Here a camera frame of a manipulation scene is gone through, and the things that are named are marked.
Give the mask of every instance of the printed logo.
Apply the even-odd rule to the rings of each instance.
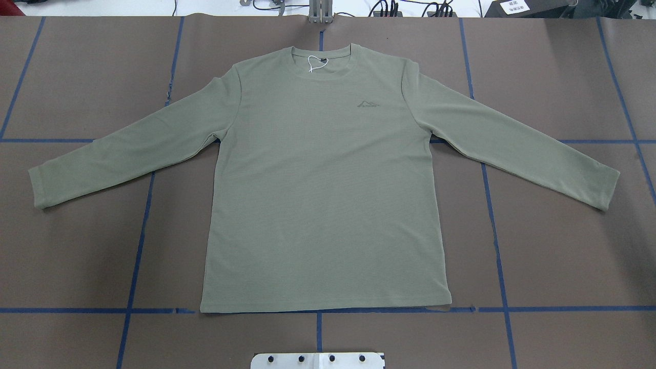
[[[358,105],[358,108],[373,108],[378,106],[379,104],[376,104],[375,102],[369,102],[369,101],[363,101]]]

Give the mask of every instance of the blue tape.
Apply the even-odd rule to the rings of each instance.
[[[317,313],[317,352],[318,353],[323,352],[323,342],[322,342],[323,333],[321,332],[322,325],[323,325],[323,317],[321,316],[321,313]]]
[[[28,71],[28,66],[30,65],[30,61],[32,60],[32,55],[34,54],[34,49],[37,46],[37,42],[39,42],[39,37],[41,36],[41,30],[43,30],[44,23],[45,23],[45,17],[42,16],[41,22],[39,23],[39,28],[37,29],[37,34],[34,36],[34,41],[32,41],[32,47],[30,48],[30,52],[28,53],[28,58],[25,60],[25,64],[23,65],[23,71],[20,72],[20,77],[18,78],[16,89],[14,90],[14,96],[11,98],[11,102],[9,103],[9,109],[7,109],[7,115],[5,115],[5,121],[2,123],[2,128],[0,128],[0,139],[2,139],[5,136],[5,131],[7,130],[7,125],[9,124],[9,118],[11,117],[11,112],[14,110],[14,105],[16,104],[16,99],[18,98],[20,87],[23,85],[23,79],[25,78],[25,74]]]
[[[178,51],[180,51],[180,40],[182,39],[182,27],[184,25],[184,17],[180,17],[180,25],[178,26],[178,38],[175,42],[175,52],[173,53],[173,63],[171,64],[171,79],[169,80],[169,92],[166,96],[164,106],[171,103],[171,91],[173,91],[173,79],[175,77],[175,68],[178,66]]]
[[[0,307],[0,314],[125,314],[124,308]]]
[[[173,90],[173,79],[175,77],[175,70],[178,64],[178,52],[180,51],[180,40],[182,39],[182,29],[184,26],[184,16],[180,17],[180,25],[178,26],[178,37],[175,43],[175,52],[173,54],[173,63],[171,64],[171,80],[169,81],[169,92],[164,106],[168,106],[171,102],[171,91]],[[141,255],[144,249],[144,240],[146,239],[146,223],[150,214],[150,204],[153,196],[153,182],[155,181],[155,172],[150,175],[150,185],[148,187],[148,197],[146,198],[146,210],[144,211],[144,220],[141,224],[141,235],[139,236],[139,247],[136,251],[136,260],[134,261],[134,271],[132,273],[132,284],[130,285],[130,296],[127,302],[127,312],[125,313],[125,322],[123,324],[123,335],[121,336],[121,345],[119,347],[119,354],[116,360],[116,368],[120,369],[123,365],[123,353],[125,352],[125,343],[127,341],[127,333],[130,328],[130,315],[134,303],[134,291],[136,290],[136,281],[139,277],[139,266],[141,264]]]
[[[462,18],[459,18],[460,22],[460,35],[462,39],[462,52],[464,55],[464,66],[467,72],[467,83],[469,85],[469,96],[472,100],[474,98],[474,84],[472,83],[472,72],[469,65],[469,55],[467,53],[467,40],[464,35],[464,23]],[[483,184],[485,185],[485,198],[487,199],[487,212],[490,217],[490,222],[492,223],[492,233],[494,236],[494,247],[497,252],[497,273],[499,275],[499,288],[501,289],[501,301],[503,302],[503,315],[506,322],[506,335],[508,336],[508,350],[510,353],[510,363],[512,369],[517,369],[517,359],[515,357],[515,343],[512,338],[512,326],[510,324],[510,313],[508,312],[508,300],[506,298],[506,284],[503,278],[503,267],[501,265],[501,252],[499,251],[499,240],[497,238],[497,226],[494,220],[494,210],[492,208],[492,199],[490,197],[490,188],[487,181],[487,170],[485,164],[481,163],[481,170],[483,172]]]
[[[509,307],[511,313],[566,312],[566,311],[656,311],[656,306],[540,306]]]
[[[1,139],[0,142],[93,142],[95,139]]]
[[[458,18],[460,23],[460,39],[462,41],[462,53],[464,55],[464,68],[467,72],[467,84],[469,85],[469,97],[474,99],[474,84],[472,83],[472,71],[469,68],[469,55],[467,54],[467,40],[464,37],[464,24],[462,18]]]
[[[510,313],[569,311],[656,311],[656,305],[603,305],[603,306],[517,306],[508,307]],[[78,308],[78,307],[0,307],[0,314],[196,314],[184,308]],[[452,307],[450,311],[430,310],[424,307],[347,308],[313,311],[283,311],[275,314],[354,314],[354,313],[503,313],[504,307]],[[271,314],[271,313],[234,313]]]
[[[141,235],[139,236],[139,247],[136,250],[136,260],[134,261],[134,270],[132,272],[132,283],[130,285],[130,296],[127,301],[127,311],[125,321],[123,322],[123,334],[121,335],[121,345],[119,346],[119,355],[116,360],[116,368],[120,369],[123,365],[123,353],[125,352],[125,343],[127,342],[127,332],[130,328],[130,316],[132,315],[132,306],[134,303],[134,291],[136,290],[136,280],[139,276],[139,266],[141,264],[141,255],[144,249],[144,240],[146,239],[146,222],[150,214],[150,204],[153,196],[153,182],[155,181],[155,172],[150,174],[150,185],[148,187],[148,197],[146,198],[146,210],[144,211],[144,220],[141,223]]]
[[[125,342],[127,341],[127,331],[130,328],[130,312],[125,314],[123,321],[123,333],[121,334],[121,346],[119,347],[119,356],[116,360],[116,369],[121,369],[123,365],[123,353],[125,352]]]
[[[633,140],[559,140],[564,144],[632,144]]]
[[[503,266],[501,265],[501,252],[499,251],[499,239],[497,238],[497,225],[494,220],[494,209],[492,208],[492,197],[490,196],[490,187],[487,180],[487,169],[485,164],[481,163],[483,171],[483,185],[485,186],[485,198],[487,199],[487,212],[492,222],[492,234],[494,236],[494,248],[497,252],[497,273],[499,274],[499,288],[501,289],[501,302],[503,304],[503,315],[506,321],[506,333],[508,334],[508,348],[510,350],[510,362],[513,369],[517,368],[517,359],[515,357],[515,343],[512,338],[512,325],[510,324],[510,313],[508,312],[508,298],[506,296],[506,283],[503,278]]]
[[[654,191],[653,182],[651,182],[651,176],[649,176],[649,170],[647,170],[647,164],[645,164],[645,158],[642,156],[642,150],[640,150],[640,144],[638,143],[638,137],[636,136],[636,131],[633,129],[633,123],[631,122],[631,116],[628,113],[626,108],[626,102],[624,101],[624,95],[622,95],[622,90],[619,87],[619,82],[615,76],[615,69],[613,68],[613,63],[611,61],[610,54],[608,53],[608,47],[606,46],[606,38],[604,37],[604,29],[602,28],[602,21],[600,17],[597,17],[597,28],[599,29],[599,37],[602,41],[602,47],[604,48],[604,55],[606,57],[606,63],[608,64],[608,69],[611,72],[611,77],[613,78],[613,84],[615,85],[615,90],[617,96],[619,97],[619,102],[622,104],[622,110],[624,110],[624,117],[626,118],[626,123],[628,124],[628,130],[631,132],[631,137],[633,137],[633,143],[638,152],[638,157],[640,158],[640,165],[642,166],[642,172],[645,174],[647,179],[647,185],[649,186],[649,191],[651,192],[651,199],[656,205],[656,191]]]
[[[0,139],[0,142],[93,142],[96,139]],[[559,140],[564,144],[632,144],[633,140]],[[656,144],[656,140],[638,140],[640,144]],[[220,144],[221,140],[216,139],[213,144]],[[432,139],[432,144],[445,144],[443,139]]]

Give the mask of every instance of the white metal plate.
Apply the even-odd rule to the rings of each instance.
[[[384,353],[257,354],[251,369],[384,369]]]

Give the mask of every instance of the olive green shirt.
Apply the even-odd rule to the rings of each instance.
[[[310,72],[309,63],[324,65],[310,55],[327,64]],[[421,74],[416,62],[354,43],[238,62],[29,173],[44,208],[220,139],[201,312],[446,305],[431,134],[601,210],[619,176]]]

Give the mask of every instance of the white surface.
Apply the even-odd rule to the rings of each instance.
[[[303,362],[298,361],[299,356],[304,357]],[[359,356],[364,355],[365,360],[360,361]],[[385,360],[380,356],[383,353],[286,353],[286,354],[257,354],[251,360],[251,369],[383,369]]]
[[[499,5],[501,5],[501,9],[503,9],[506,14],[515,14],[531,10],[524,0],[504,1],[499,3]]]
[[[272,8],[269,0],[255,0],[260,8]],[[334,0],[333,13],[349,12],[355,16],[367,16],[377,0]],[[308,0],[287,0],[288,5],[308,4]],[[492,0],[481,0],[483,14],[487,12]],[[173,13],[174,0],[48,0],[45,3],[28,5],[16,3],[26,15],[32,16],[170,16]],[[421,16],[426,5],[400,1],[399,11],[403,16]],[[478,0],[453,0],[453,11],[461,18],[479,17]],[[656,19],[656,9],[640,5],[640,0],[631,8],[633,14],[645,19]],[[193,13],[210,15],[257,15],[277,16],[275,11],[259,11],[253,6],[242,7],[239,0],[178,0],[175,15],[183,16]],[[308,14],[308,8],[287,8],[285,15]]]

